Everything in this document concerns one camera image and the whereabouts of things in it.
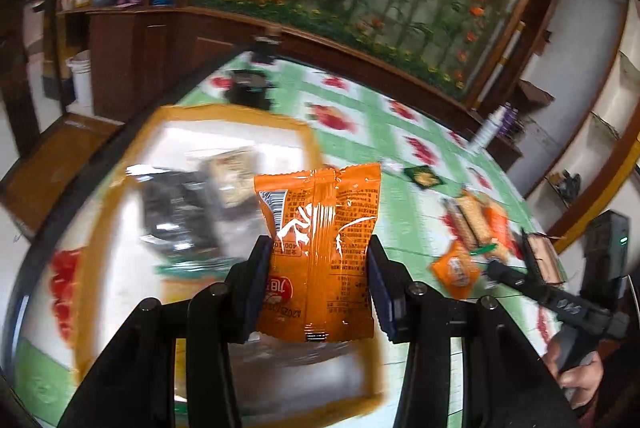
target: human hand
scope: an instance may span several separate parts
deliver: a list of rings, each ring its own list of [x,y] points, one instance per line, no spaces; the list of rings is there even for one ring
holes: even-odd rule
[[[551,375],[556,379],[560,388],[575,388],[575,394],[569,401],[571,408],[580,408],[586,405],[595,395],[604,369],[602,360],[597,352],[593,353],[593,359],[589,364],[581,364],[571,368],[558,376],[558,364],[556,361],[560,356],[560,345],[556,337],[553,337],[546,347],[546,354],[542,356]]]

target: barcode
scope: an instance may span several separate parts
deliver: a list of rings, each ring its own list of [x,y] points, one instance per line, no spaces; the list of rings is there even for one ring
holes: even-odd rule
[[[260,198],[264,201],[273,213],[273,221],[276,224],[276,233],[282,229],[282,210],[284,209],[284,199],[287,196],[287,190],[280,191],[259,191]]]

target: wooden cabinet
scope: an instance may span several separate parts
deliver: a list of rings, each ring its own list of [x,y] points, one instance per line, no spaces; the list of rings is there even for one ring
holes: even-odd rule
[[[198,8],[88,10],[96,115],[126,122],[207,61],[264,33],[266,21]],[[469,138],[481,119],[436,88],[384,61],[283,27],[278,53],[352,78]],[[508,169],[520,152],[502,138],[490,153]]]

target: white bucket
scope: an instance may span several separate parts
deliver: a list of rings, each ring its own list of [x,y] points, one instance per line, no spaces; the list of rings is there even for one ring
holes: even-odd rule
[[[89,51],[83,50],[73,58],[68,58],[66,65],[71,69],[74,76],[76,101],[78,101],[80,108],[93,114],[94,97],[91,91],[91,60],[89,59]]]

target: spray bottle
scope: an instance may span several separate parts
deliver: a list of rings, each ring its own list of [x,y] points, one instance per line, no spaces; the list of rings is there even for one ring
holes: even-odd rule
[[[507,113],[506,106],[500,106],[495,112],[493,112],[487,119],[484,120],[482,126],[478,130],[478,133],[471,139],[468,150],[471,153],[478,153],[480,150],[489,146],[489,143],[498,133],[502,120]]]

